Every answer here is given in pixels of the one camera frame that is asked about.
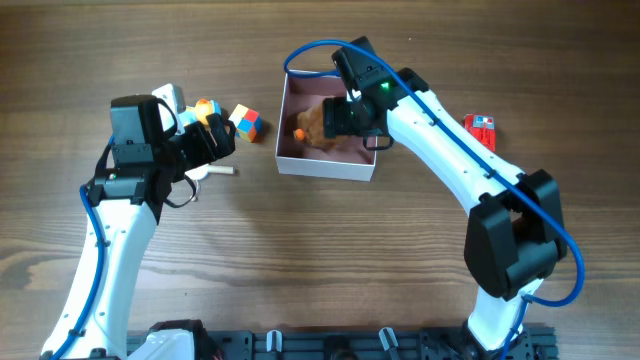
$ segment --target box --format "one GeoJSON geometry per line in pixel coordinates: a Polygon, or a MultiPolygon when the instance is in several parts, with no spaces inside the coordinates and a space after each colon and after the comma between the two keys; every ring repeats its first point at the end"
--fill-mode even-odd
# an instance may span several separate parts
{"type": "MultiPolygon", "coordinates": [[[[281,174],[371,180],[376,166],[376,153],[364,148],[362,138],[354,136],[341,144],[339,149],[336,147],[329,151],[297,143],[293,138],[298,113],[321,103],[327,97],[345,94],[342,79],[336,76],[285,77],[276,144],[276,163],[281,174]]],[[[376,146],[375,138],[368,141],[368,146],[376,146]]]]}

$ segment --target red square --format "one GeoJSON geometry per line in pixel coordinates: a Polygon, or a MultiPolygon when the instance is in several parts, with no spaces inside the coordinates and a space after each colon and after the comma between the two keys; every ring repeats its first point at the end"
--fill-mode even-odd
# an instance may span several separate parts
{"type": "Polygon", "coordinates": [[[249,120],[249,121],[251,121],[251,122],[256,121],[258,116],[259,116],[259,114],[257,112],[255,112],[255,111],[251,110],[251,109],[247,110],[247,113],[244,114],[244,118],[249,120]]]}

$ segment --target orange object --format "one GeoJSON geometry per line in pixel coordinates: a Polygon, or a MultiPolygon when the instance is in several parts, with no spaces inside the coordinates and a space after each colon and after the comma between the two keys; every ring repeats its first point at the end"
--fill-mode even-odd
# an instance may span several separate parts
{"type": "Polygon", "coordinates": [[[213,105],[211,101],[207,99],[200,99],[196,103],[196,119],[200,121],[203,125],[209,126],[209,122],[207,121],[207,116],[213,114],[213,105]]]}
{"type": "Polygon", "coordinates": [[[296,140],[298,141],[304,141],[304,130],[302,129],[296,129],[296,131],[293,132],[293,137],[296,138],[296,140]]]}

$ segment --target rubik's cube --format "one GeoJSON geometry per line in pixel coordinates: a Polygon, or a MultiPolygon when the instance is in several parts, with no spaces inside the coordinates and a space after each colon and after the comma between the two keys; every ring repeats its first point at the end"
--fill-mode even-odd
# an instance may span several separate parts
{"type": "Polygon", "coordinates": [[[249,142],[253,142],[262,129],[260,114],[244,105],[236,106],[229,120],[236,125],[236,136],[249,142]]]}

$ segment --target wood grain surface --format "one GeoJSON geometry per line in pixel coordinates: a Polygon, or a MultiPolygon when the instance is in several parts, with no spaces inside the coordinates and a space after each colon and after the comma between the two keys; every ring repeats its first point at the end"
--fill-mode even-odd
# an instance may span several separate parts
{"type": "MultiPolygon", "coordinates": [[[[370,183],[278,174],[282,61],[360,35],[454,117],[493,114],[498,154],[558,181],[587,282],[572,306],[532,306],[526,321],[557,328],[562,359],[640,357],[638,3],[88,3],[0,8],[0,358],[36,358],[60,315],[84,241],[78,186],[109,137],[110,100],[168,82],[190,104],[250,106],[271,132],[220,162],[238,176],[164,210],[131,330],[182,318],[253,331],[461,324],[477,289],[466,217],[415,155],[380,153],[370,183]]],[[[329,69],[331,51],[294,66],[329,69]]],[[[574,279],[568,257],[540,294],[563,297],[574,279]]]]}

